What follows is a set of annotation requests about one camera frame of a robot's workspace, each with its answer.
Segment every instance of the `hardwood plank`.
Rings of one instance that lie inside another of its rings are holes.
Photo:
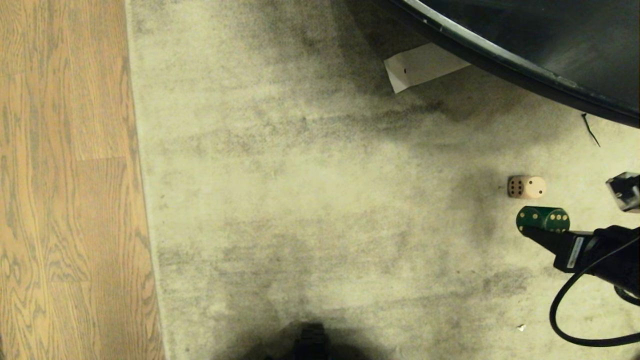
[[[68,15],[68,49],[73,57],[70,107],[76,158],[129,155],[129,59],[126,21],[121,1],[76,0]]]
[[[24,71],[26,14],[20,1],[0,1],[0,76]]]
[[[10,359],[50,359],[52,305],[38,244],[31,190],[29,114],[34,106],[24,75],[0,77],[0,334]]]
[[[98,309],[103,356],[157,359],[164,354],[146,221],[130,201],[136,196],[129,172],[123,158],[79,164],[79,223],[91,242],[90,291]]]
[[[66,47],[68,1],[32,1],[29,14],[30,50],[27,58],[27,92],[33,99],[29,113],[30,164],[36,176],[32,191],[43,266],[49,281],[86,281],[86,250],[75,222],[75,161],[70,124],[70,79],[80,76],[70,68]]]
[[[52,282],[49,296],[54,301],[55,328],[64,342],[56,342],[60,359],[101,359],[102,343],[98,332],[95,306],[90,299],[91,283]]]
[[[0,50],[24,61],[0,72],[0,350],[162,359],[124,4],[11,3]]]

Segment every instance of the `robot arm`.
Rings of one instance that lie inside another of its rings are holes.
[[[622,211],[640,212],[640,176],[628,172],[610,180]],[[584,274],[594,275],[614,285],[625,301],[640,306],[640,227],[610,226],[592,233],[568,231],[568,215],[562,209],[525,207],[518,213],[520,232],[556,255],[554,267],[573,273],[556,295],[549,311],[553,330],[566,341],[590,347],[611,347],[640,342],[640,333],[611,339],[580,339],[563,332],[556,313],[564,294]]]

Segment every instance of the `small black wire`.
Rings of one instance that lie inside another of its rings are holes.
[[[590,268],[593,268],[602,260],[617,253],[618,251],[624,249],[625,247],[628,247],[629,245],[633,244],[636,241],[638,241],[638,238],[634,238],[630,242],[618,247],[617,249],[606,254],[600,259],[597,259],[596,261],[592,262],[591,264],[583,268],[580,272],[573,274],[573,276],[571,276],[569,280],[567,280],[566,284],[564,284],[563,287],[560,288],[560,291],[556,295],[556,298],[554,299],[554,301],[551,303],[551,308],[549,309],[549,321],[551,322],[551,328],[553,328],[553,330],[556,332],[556,334],[558,334],[558,336],[560,336],[562,339],[566,341],[569,341],[570,343],[574,343],[576,345],[582,345],[586,347],[616,347],[619,345],[628,345],[628,344],[637,343],[640,341],[640,332],[631,334],[631,335],[620,336],[618,338],[610,338],[610,339],[574,338],[573,336],[560,330],[556,320],[556,314],[557,314],[558,306],[560,305],[560,301],[562,301],[566,292],[573,286],[573,284],[575,284],[576,281],[578,281],[578,279],[580,279],[581,276],[583,276],[587,271],[589,271]]]
[[[640,299],[634,296],[629,295],[623,288],[619,288],[614,286],[616,289],[616,294],[622,298],[622,300],[628,302],[629,304],[633,304],[635,306],[640,306]]]
[[[602,146],[600,146],[600,142],[598,142],[598,139],[596,139],[596,136],[591,131],[591,127],[589,127],[589,122],[587,121],[587,113],[582,113],[582,118],[584,119],[584,124],[587,125],[587,131],[589,131],[589,134],[591,134],[591,137],[594,140],[596,140],[596,143],[598,144],[598,147],[602,147]]]

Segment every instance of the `beige carpet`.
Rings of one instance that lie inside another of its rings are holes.
[[[424,43],[366,2],[130,0],[129,44],[164,338],[172,359],[279,355],[302,322],[370,359],[624,359],[559,339],[568,278],[519,235],[526,204],[635,227],[605,181],[640,131],[473,67],[399,95],[382,59]],[[513,174],[547,195],[506,197]],[[640,330],[579,282],[561,326]],[[524,332],[516,328],[526,324]]]

